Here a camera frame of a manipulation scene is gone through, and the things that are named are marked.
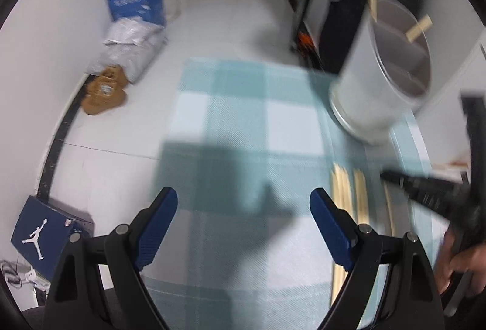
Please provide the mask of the right hand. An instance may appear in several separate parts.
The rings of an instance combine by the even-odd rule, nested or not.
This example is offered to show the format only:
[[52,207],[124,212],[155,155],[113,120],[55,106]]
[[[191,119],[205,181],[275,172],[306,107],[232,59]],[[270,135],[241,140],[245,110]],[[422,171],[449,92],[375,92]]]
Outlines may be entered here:
[[452,252],[455,236],[451,227],[444,234],[442,246],[436,258],[434,276],[438,293],[443,294],[449,284],[453,272],[471,272],[471,284],[466,293],[468,297],[482,293],[486,284],[486,248],[478,244],[463,252]]

